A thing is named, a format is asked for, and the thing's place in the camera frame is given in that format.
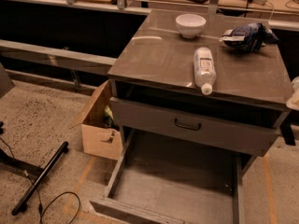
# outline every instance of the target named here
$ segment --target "concrete floor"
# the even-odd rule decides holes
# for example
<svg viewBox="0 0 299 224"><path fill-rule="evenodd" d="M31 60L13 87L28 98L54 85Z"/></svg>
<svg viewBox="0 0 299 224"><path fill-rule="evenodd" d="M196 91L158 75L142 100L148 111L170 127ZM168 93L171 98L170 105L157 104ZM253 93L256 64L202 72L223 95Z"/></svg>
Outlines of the concrete floor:
<svg viewBox="0 0 299 224"><path fill-rule="evenodd" d="M85 154L80 127L69 128L89 99L87 90L74 92L68 82L39 77L11 76L15 87L0 99L0 120L4 139L16 159L44 167L63 141L69 152L57 161L39 186L46 207L56 196L75 192L81 201L77 224L121 223L94 212L89 200L103 196L115 161ZM293 127L299 138L299 129ZM263 158L257 158L243 178L246 224L299 223L299 143L285 145L280 137ZM9 149L0 144L7 154ZM12 174L0 164L0 223L39 223L38 195L29 200L24 213L12 216L23 193L30 187L27 178ZM43 223L68 223L76 214L78 201L65 194L43 216Z"/></svg>

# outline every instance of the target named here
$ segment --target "cardboard box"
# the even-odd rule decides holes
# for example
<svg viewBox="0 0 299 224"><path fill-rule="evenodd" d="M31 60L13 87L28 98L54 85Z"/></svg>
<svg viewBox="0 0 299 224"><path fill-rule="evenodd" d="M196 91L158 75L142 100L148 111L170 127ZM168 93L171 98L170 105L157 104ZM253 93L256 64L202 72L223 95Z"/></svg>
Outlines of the cardboard box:
<svg viewBox="0 0 299 224"><path fill-rule="evenodd" d="M71 127L81 124L85 153L117 160L122 152L121 134L105 128L104 124L104 109L111 96L111 85L106 81L93 92Z"/></svg>

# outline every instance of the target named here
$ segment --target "black metal stand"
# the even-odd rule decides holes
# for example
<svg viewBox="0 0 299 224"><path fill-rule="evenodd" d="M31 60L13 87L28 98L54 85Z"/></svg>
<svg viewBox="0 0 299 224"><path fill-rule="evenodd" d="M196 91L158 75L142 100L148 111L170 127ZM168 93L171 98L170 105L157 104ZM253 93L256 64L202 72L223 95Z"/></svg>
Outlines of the black metal stand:
<svg viewBox="0 0 299 224"><path fill-rule="evenodd" d="M27 171L28 174L34 178L33 185L30 186L30 188L21 197L18 204L11 211L11 215L16 216L19 214L19 212L26 211L27 201L34 194L34 192L36 191L39 184L45 178L45 176L47 175L49 170L52 168L52 166L55 164L55 162L59 159L59 157L62 155L62 153L68 152L67 146L68 146L68 143L63 142L62 145L60 146L60 148L56 151L56 153L51 158L51 160L48 162L48 164L46 165L45 168L40 168L33 164L27 163L25 161L19 161L17 159L11 158L0 148L0 162L2 162L4 165L10 166L10 167L15 168L22 172Z"/></svg>

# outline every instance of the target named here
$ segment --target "open drawer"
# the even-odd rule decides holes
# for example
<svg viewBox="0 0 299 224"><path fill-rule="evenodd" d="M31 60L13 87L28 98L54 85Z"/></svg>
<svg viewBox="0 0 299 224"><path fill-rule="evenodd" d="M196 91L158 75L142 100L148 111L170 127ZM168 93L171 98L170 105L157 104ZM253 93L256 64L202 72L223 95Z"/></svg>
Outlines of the open drawer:
<svg viewBox="0 0 299 224"><path fill-rule="evenodd" d="M115 121L212 147L263 156L278 138L278 130L195 115L156 105L111 98Z"/></svg>
<svg viewBox="0 0 299 224"><path fill-rule="evenodd" d="M230 150L135 131L105 197L91 203L136 224L242 223L238 161Z"/></svg>

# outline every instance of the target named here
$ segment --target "stand leg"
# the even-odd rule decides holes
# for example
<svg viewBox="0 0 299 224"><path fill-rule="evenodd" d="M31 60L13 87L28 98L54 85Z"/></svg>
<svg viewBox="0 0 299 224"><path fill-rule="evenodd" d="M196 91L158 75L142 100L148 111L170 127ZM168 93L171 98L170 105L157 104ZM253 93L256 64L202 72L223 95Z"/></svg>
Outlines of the stand leg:
<svg viewBox="0 0 299 224"><path fill-rule="evenodd" d="M52 166L55 164L55 162L59 159L59 157L62 155L62 153L66 153L68 151L68 143L63 142L63 144L60 146L60 148L57 150L55 155L51 158L43 172L39 175L39 177L36 179L35 183L25 192L25 194L20 199L19 203L15 206L15 208L11 211L11 215L16 216L19 214L19 212L24 212L27 209L27 201L31 198L33 193L36 191L38 185L41 183L41 181L44 179L44 177L47 175L49 170L52 168Z"/></svg>

